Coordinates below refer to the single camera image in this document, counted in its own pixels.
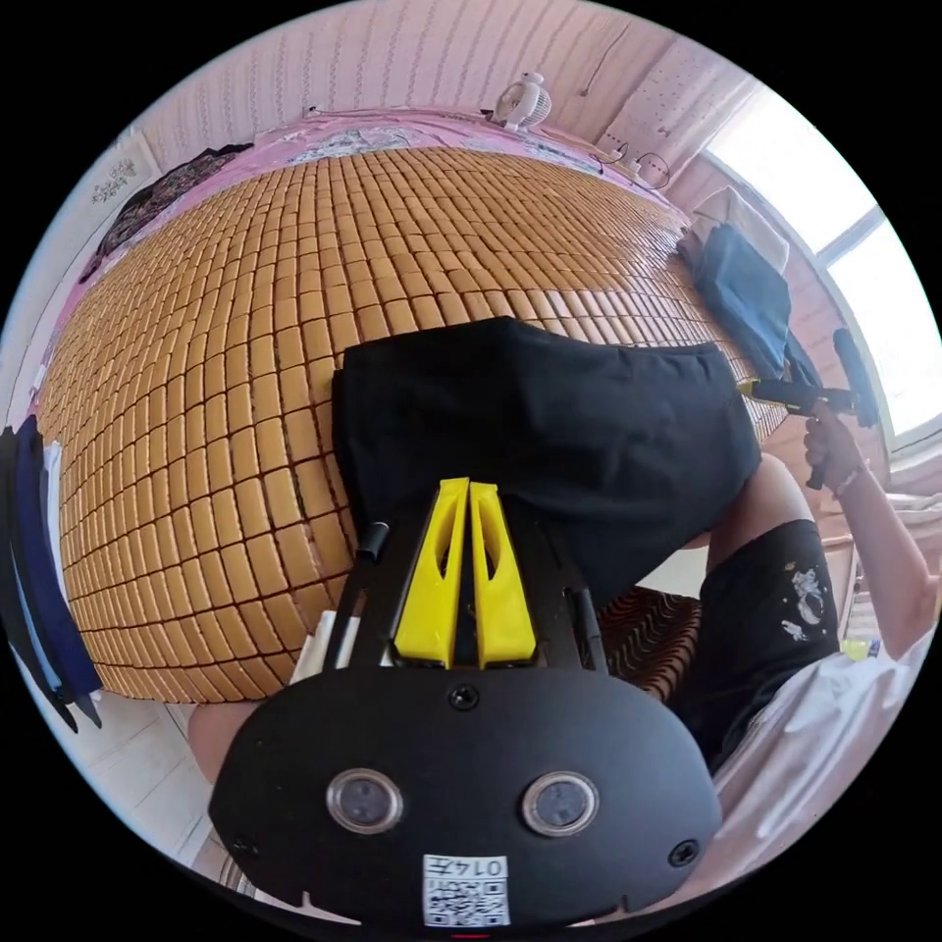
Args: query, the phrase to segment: qr code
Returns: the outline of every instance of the qr code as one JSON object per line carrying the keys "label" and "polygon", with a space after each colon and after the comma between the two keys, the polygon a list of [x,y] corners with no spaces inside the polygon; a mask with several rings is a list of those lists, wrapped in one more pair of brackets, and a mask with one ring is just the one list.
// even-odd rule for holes
{"label": "qr code", "polygon": [[426,925],[510,925],[506,858],[427,855],[423,877]]}

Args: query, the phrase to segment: black shorts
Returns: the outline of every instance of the black shorts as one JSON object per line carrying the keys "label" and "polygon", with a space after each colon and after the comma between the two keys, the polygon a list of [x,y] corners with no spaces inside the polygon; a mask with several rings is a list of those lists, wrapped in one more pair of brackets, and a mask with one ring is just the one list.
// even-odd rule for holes
{"label": "black shorts", "polygon": [[667,705],[693,733],[711,772],[785,681],[839,650],[833,595],[809,520],[762,534],[706,576],[696,654]]}

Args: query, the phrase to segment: pink bedsheet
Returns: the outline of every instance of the pink bedsheet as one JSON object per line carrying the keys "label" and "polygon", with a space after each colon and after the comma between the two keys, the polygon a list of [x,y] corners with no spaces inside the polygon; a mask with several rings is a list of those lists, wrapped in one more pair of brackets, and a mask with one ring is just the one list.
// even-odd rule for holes
{"label": "pink bedsheet", "polygon": [[[48,364],[62,329],[86,292],[113,268],[130,249],[171,219],[208,196],[282,167],[397,147],[458,147],[490,153],[517,154],[570,167],[670,207],[667,199],[647,186],[634,183],[614,167],[604,166],[588,149],[536,128],[526,134],[505,131],[480,114],[433,109],[382,109],[315,115],[287,128],[259,134],[254,146],[243,151],[218,174],[195,186],[113,252],[84,284],[75,284],[56,320],[42,363]],[[35,410],[34,398],[30,412]]]}

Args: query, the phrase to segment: window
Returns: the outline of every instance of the window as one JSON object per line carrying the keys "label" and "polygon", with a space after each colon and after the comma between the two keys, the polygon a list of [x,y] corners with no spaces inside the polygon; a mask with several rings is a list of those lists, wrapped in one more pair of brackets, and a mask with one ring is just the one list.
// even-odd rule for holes
{"label": "window", "polygon": [[847,161],[784,98],[763,90],[746,107],[709,150],[764,196],[812,252],[876,205]]}
{"label": "window", "polygon": [[847,161],[767,88],[707,153],[756,192],[841,295],[883,390],[890,450],[942,433],[942,340],[932,311],[906,249]]}
{"label": "window", "polygon": [[942,342],[916,270],[889,223],[828,269],[876,364],[896,436],[942,412]]}

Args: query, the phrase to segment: bamboo mat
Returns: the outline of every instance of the bamboo mat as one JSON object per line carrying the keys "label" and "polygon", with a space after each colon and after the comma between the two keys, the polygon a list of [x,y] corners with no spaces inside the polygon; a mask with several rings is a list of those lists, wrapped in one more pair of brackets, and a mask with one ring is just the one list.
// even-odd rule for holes
{"label": "bamboo mat", "polygon": [[[567,168],[446,148],[233,186],[82,300],[38,408],[63,447],[65,581],[106,689],[257,699],[337,603],[354,533],[330,381],[371,338],[492,316],[592,343],[716,340],[679,212]],[[760,440],[784,419],[750,404]]]}

